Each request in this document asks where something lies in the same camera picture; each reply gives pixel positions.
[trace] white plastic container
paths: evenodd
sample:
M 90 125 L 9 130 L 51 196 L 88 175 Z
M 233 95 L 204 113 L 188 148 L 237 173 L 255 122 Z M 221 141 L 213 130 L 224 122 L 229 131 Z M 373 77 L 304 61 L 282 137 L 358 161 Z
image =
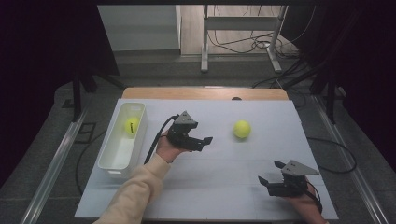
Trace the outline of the white plastic container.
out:
M 140 119 L 135 134 L 125 131 L 125 122 L 132 117 Z M 119 99 L 102 144 L 99 168 L 111 177 L 128 178 L 137 165 L 147 127 L 145 105 Z

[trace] beige sleeve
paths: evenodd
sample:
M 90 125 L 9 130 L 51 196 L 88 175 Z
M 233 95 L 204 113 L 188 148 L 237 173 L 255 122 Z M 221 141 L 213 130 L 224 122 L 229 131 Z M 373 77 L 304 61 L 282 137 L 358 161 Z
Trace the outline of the beige sleeve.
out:
M 147 204 L 160 195 L 169 168 L 170 165 L 157 154 L 145 165 L 136 167 L 94 224 L 140 223 Z

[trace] gray floor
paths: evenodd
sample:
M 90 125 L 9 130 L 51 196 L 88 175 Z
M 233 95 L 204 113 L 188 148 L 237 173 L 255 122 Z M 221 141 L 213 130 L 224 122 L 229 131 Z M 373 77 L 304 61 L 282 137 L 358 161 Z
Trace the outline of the gray floor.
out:
M 244 57 L 211 56 L 209 72 L 200 73 L 199 57 L 180 57 L 174 54 L 129 54 L 116 53 L 121 76 L 115 79 L 128 86 L 224 86 L 246 87 L 257 81 L 274 77 L 272 66 L 266 56 L 250 55 Z M 284 68 L 293 61 L 282 60 Z M 90 93 L 92 101 L 85 123 L 95 123 L 93 137 L 106 130 L 114 106 L 122 95 L 122 90 L 95 77 L 98 84 L 96 93 Z M 306 80 L 288 91 L 295 103 L 307 136 L 331 139 L 328 130 L 309 94 Z M 262 84 L 258 88 L 268 88 Z M 40 181 L 49 166 L 54 153 L 60 145 L 73 117 L 73 109 L 64 106 L 72 99 L 71 85 L 59 88 L 55 93 L 55 104 L 40 133 L 29 148 L 20 165 L 7 183 L 0 189 L 0 222 L 20 222 Z M 346 145 L 355 154 L 359 169 L 374 191 L 389 223 L 396 223 L 396 174 L 389 168 L 375 146 L 356 125 L 342 107 L 342 100 L 335 102 L 336 127 Z M 87 134 L 79 134 L 77 140 L 84 141 Z M 88 144 L 75 143 L 64 163 L 63 169 L 47 199 L 37 223 L 92 223 L 91 220 L 75 219 L 74 213 L 80 195 L 75 181 L 77 161 L 83 156 L 78 167 L 78 180 L 82 188 L 87 182 L 96 159 L 103 135 Z M 331 144 L 310 141 L 318 164 L 333 169 L 343 169 L 337 147 Z M 332 223 L 375 223 L 371 218 L 365 201 L 357 191 L 351 175 L 334 175 L 321 172 L 339 220 Z

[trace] yellow tennis ball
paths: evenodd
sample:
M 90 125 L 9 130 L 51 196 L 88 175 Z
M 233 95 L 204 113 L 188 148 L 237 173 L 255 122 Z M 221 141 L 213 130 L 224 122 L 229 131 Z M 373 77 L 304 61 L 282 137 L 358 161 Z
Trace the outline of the yellow tennis ball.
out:
M 128 118 L 125 122 L 125 132 L 129 134 L 135 134 L 139 127 L 140 119 L 137 117 Z
M 239 138 L 246 138 L 251 132 L 250 124 L 241 119 L 238 120 L 235 125 L 233 126 L 233 134 Z

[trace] tripod leg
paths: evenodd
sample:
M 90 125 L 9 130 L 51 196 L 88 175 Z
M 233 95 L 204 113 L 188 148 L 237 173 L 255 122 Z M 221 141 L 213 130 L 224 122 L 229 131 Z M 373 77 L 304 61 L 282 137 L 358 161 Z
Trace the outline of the tripod leg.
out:
M 326 114 L 332 124 L 335 124 L 334 120 L 334 97 L 335 97 L 335 76 L 332 70 L 328 72 L 329 81 L 327 85 L 327 102 L 326 102 Z
M 96 92 L 98 86 L 96 85 L 95 80 L 92 77 L 92 74 L 86 69 L 84 72 L 80 72 L 79 81 L 84 87 L 86 92 Z
M 74 117 L 73 122 L 76 122 L 78 116 L 81 114 L 81 95 L 79 87 L 79 75 L 78 72 L 73 77 L 73 100 L 74 100 Z
M 309 70 L 308 72 L 300 75 L 299 77 L 294 78 L 292 81 L 289 81 L 285 84 L 282 85 L 283 90 L 286 90 L 292 86 L 294 86 L 295 84 L 306 80 L 309 77 L 312 77 L 314 74 L 318 73 L 319 71 L 322 70 L 323 67 L 325 67 L 326 63 L 320 63 L 318 66 L 312 68 L 311 70 Z
M 90 71 L 90 74 L 92 74 L 92 76 L 97 75 L 122 90 L 125 90 L 127 88 L 127 86 L 125 86 L 123 83 L 117 81 L 116 79 L 114 79 L 113 77 L 111 77 L 109 75 L 103 74 L 101 71 L 99 71 L 98 69 L 96 69 L 94 67 L 89 67 L 88 69 Z
M 204 42 L 202 44 L 202 52 L 201 52 L 201 72 L 207 73 L 208 70 L 208 50 L 209 46 L 207 45 L 207 5 L 204 5 Z
M 328 76 L 327 74 L 324 74 L 325 72 L 326 69 L 323 69 L 323 73 L 319 73 L 313 80 L 311 86 L 309 87 L 309 90 L 312 94 L 321 94 L 323 89 L 326 87 L 326 84 L 328 82 Z

